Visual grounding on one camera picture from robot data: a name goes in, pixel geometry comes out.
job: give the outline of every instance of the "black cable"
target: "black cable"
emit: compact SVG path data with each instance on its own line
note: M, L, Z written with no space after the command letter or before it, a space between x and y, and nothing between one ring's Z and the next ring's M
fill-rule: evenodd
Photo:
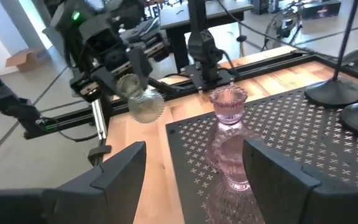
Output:
M236 77L239 77L240 74L239 74L239 73L237 72L237 70L234 68L233 62L232 62L232 60L230 59L229 54L228 54L226 51L222 50L222 49L218 49L218 52L219 52L219 53L222 53L222 54L226 57L227 62L229 62L229 65L230 65L230 68L231 68L231 69L228 70L228 71L231 72L231 73L233 73Z
M59 129L59 121L57 120L57 119L55 119L55 118L48 118L48 117L43 117L43 118L41 118L41 120L42 121L53 121L53 122L55 122L55 124L56 124L56 130L58 130ZM42 131L46 131L46 132L48 132L48 130L46 130L43 126L41 126L41 125L39 125L39 128L42 130ZM98 137L98 134L96 133L96 134L93 134L93 135L91 135L91 136L88 136L88 137L85 137L85 138L78 138L78 139L75 139L75 138L72 138L72 137L69 137L69 136L67 136L66 134L64 134L64 133L62 133L62 131L57 131L61 136L63 136L64 138L67 138L67 139L69 139L69 140L71 140L71 141L74 141L74 142L84 142L84 141L89 141L89 140L91 140L91 139L94 139L94 138L96 138L96 137Z
M172 77L172 76L178 76L178 77L185 77L185 78L189 78L188 75L184 75L184 74L177 74L177 73L171 73L168 75L165 75L164 78L168 78L168 77Z
M180 1L176 1L176 2L174 2L174 3L172 3L172 4L170 4L169 2L167 3L167 6L171 6L171 7L173 7L174 5L176 5L176 4L178 4L178 3L180 3Z
M63 54L64 54L64 58L65 58L65 62L67 64L67 67L70 68L70 69L76 69L78 68L78 65L73 65L72 62L71 62L71 55L70 55L70 48L69 48L69 44L68 44L68 41L66 40L64 42L64 45L63 45ZM81 51L80 51L80 54L78 56L78 63L81 63L81 59L82 59L82 56L84 55L85 53L85 48L86 48L86 45L84 45L82 48L81 48Z
M281 43L281 44L284 44L284 45L288 45L288 46L293 47L293 48L295 48L295 49L297 49L297 50L302 50L302 51L309 52L309 53L311 53L311 54L316 54L316 55L319 55L319 56L322 56L322 57L337 58L337 57L333 57L333 56L331 56L331 55L326 55L326 54L323 54L323 53L314 52L314 51L311 51L311 50L308 50L308 49L304 49L304 48L301 48L301 47L297 47L297 46L295 46L295 45L286 43L286 42L284 42L284 41L282 41L282 40L276 39L276 38L271 37L271 36L269 36L269 35L266 35L266 34L264 34L264 33L262 33L262 32L259 32L259 31L255 30L254 28L252 28L252 27L250 27L250 26L244 24L242 21L240 21L240 20L237 19L236 17L234 17L234 16L226 9L226 7L222 4L221 0L217 0L217 2L219 3L219 5L222 7L222 9L225 11L225 13L226 13L229 17L231 17L232 19L234 19L236 22L240 23L240 24L241 24L242 26L244 26L245 28L251 30L252 32L255 32L255 33L257 33L257 34L259 34L259 35L262 35L262 36L264 36L264 37L268 37L269 39L272 39L272 40L277 41L277 42L279 42L279 43Z
M234 38L237 38L237 37L235 37L235 36L234 36L233 32L231 32L231 31L227 31L226 33L228 33L228 34L232 35L232 37L234 37ZM242 56L242 52L241 52L241 45L242 45L242 42L239 42L239 43L240 43L240 46L239 46L239 48L240 48L240 56L239 56L239 57L241 57L241 56Z
M265 37L264 45L262 46L262 49L260 50L260 52L263 52L265 50L265 48L267 49L267 42L269 42L269 39Z

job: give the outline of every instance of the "wooden table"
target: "wooden table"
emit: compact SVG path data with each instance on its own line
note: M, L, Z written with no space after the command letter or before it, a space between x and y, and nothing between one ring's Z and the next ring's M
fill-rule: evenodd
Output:
M235 66L245 65L291 50L290 47L280 47L233 62ZM246 89L249 95L247 101L252 101L326 80L332 74L333 69L318 62L310 62L244 80L236 85ZM161 81L176 83L183 80L186 78L170 77ZM111 118L106 144L112 146L112 153L105 155L104 160L134 141L146 141L147 144L146 172L134 223L184 223L165 125L212 110L208 93L204 93L166 102L161 118L151 124L139 124L127 113Z

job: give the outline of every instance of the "table leg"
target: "table leg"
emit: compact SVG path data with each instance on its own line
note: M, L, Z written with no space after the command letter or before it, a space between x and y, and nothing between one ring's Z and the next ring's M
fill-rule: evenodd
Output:
M172 46L178 73L180 73L181 68L190 64L187 56L188 53L185 35L175 29L167 29L167 37Z
M149 13L150 13L150 17L151 18L153 18L154 16L154 13L153 13L153 11L152 11L152 8L151 8L151 6L149 6Z
M242 33L242 25L240 23L237 23L239 25L239 35L241 35ZM241 53L241 57L245 57L246 56L246 49L244 47L244 43L240 42L240 53Z

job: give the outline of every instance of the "table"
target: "table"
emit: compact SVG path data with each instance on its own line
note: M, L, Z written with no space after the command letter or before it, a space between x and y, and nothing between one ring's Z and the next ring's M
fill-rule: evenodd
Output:
M291 50L293 49L290 47L280 47L234 60L233 63L238 67L285 54ZM221 66L229 67L227 63L222 63ZM302 79L297 78L292 72L275 72L238 82L237 85L247 90L248 101L252 101L319 82L332 75L330 70L314 74L315 71L325 71L327 68L321 68L313 63L297 66L296 69L298 72L305 73ZM186 78L169 77L160 81L171 84L184 80ZM106 144L112 146L112 152L106 154L104 160L134 141L146 141L147 144L145 178L134 223L184 223L165 125L212 110L213 106L208 100L208 94L204 93L166 102L160 119L151 124L137 123L128 113L111 118Z
M253 5L248 4L245 1L224 0L222 3L227 10L240 21L244 19L244 11L248 11L253 8ZM205 8L208 19L208 27L221 26L234 22L216 1L205 2ZM167 31L167 37L171 43L173 54L175 56L177 70L178 73L180 73L181 68L189 65L185 40L185 34L191 30L188 6L181 5L161 10L160 27L161 29L165 29Z

